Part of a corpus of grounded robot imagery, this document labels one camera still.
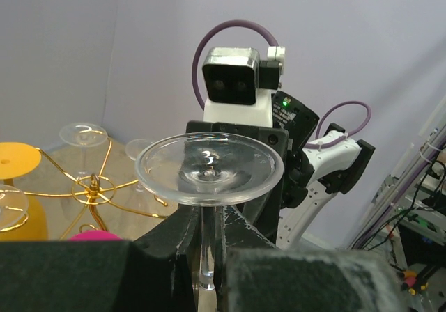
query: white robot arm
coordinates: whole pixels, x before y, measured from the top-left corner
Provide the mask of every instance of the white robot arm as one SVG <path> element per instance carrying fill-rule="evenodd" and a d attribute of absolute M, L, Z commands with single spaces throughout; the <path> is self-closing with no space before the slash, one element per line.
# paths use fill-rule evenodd
<path fill-rule="evenodd" d="M 344 136 L 342 132 L 330 131 L 325 137 L 311 143 L 330 143 L 342 136 Z M 361 152 L 361 146 L 353 139 L 345 139 L 330 148 L 320 150 L 304 148 L 302 151 L 313 166 L 314 172 L 307 184 L 308 194 L 305 200 L 292 209 L 285 219 L 279 221 L 277 246 L 281 249 L 292 249 L 325 204 L 338 194 L 338 192 L 327 193 L 327 185 L 322 179 L 335 171 L 351 168 Z"/>

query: white cable tie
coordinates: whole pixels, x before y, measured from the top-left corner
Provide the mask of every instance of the white cable tie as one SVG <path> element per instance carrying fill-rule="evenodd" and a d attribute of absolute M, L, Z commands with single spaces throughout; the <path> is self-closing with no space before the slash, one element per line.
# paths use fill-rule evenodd
<path fill-rule="evenodd" d="M 420 154 L 420 157 L 424 160 L 424 161 L 426 161 L 426 162 L 428 162 L 428 163 L 432 163 L 432 161 L 431 160 L 429 160 L 429 159 L 427 159 L 425 156 L 423 156 L 423 153 L 421 153 L 421 151 L 418 151 L 418 153 Z"/>
<path fill-rule="evenodd" d="M 441 152 L 442 150 L 439 148 L 436 148 L 435 146 L 433 146 L 431 143 L 427 143 L 427 146 L 429 146 L 430 148 L 432 148 L 433 150 L 436 150 L 437 152 Z"/>

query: yellow object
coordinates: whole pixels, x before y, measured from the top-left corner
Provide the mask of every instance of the yellow object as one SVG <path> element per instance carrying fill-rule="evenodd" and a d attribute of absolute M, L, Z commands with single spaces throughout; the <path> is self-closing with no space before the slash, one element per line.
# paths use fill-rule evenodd
<path fill-rule="evenodd" d="M 37 148 L 25 143 L 0 143 L 0 180 L 10 180 L 34 170 L 40 163 Z"/>
<path fill-rule="evenodd" d="M 48 240 L 48 225 L 45 210 L 34 196 L 28 197 L 28 221 L 25 225 L 11 231 L 1 232 L 0 241 L 36 241 Z"/>

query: white backdrop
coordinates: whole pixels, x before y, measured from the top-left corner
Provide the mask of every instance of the white backdrop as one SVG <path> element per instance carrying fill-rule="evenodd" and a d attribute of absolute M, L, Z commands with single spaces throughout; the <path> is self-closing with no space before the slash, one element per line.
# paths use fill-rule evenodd
<path fill-rule="evenodd" d="M 284 91 L 320 116 L 344 100 L 373 108 L 358 135 L 377 147 L 373 161 L 309 228 L 341 246 L 445 93 L 444 9 L 446 0 L 119 0 L 104 126 L 123 141 L 184 132 L 201 118 L 190 81 L 200 39 L 225 20 L 261 23 L 287 48 Z M 216 45 L 266 53 L 245 29 L 219 34 Z M 361 108 L 345 108 L 331 121 L 351 129 L 361 118 Z"/>
<path fill-rule="evenodd" d="M 0 0 L 0 141 L 102 122 L 118 0 Z"/>

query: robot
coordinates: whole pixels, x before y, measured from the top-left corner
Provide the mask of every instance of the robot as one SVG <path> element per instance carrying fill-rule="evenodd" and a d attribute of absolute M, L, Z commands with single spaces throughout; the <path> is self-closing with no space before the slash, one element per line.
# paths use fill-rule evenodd
<path fill-rule="evenodd" d="M 281 208 L 293 210 L 279 222 L 277 241 L 274 235 L 268 238 L 281 249 L 293 249 L 321 209 L 339 192 L 345 194 L 354 187 L 375 148 L 347 137 L 345 129 L 336 124 L 307 143 L 319 117 L 278 91 L 284 62 L 284 47 L 269 47 L 266 60 L 252 48 L 212 48 L 203 63 L 208 91 L 203 121 L 224 123 L 231 133 L 247 136 L 253 127 L 288 132 Z M 206 131 L 189 126 L 188 132 Z"/>

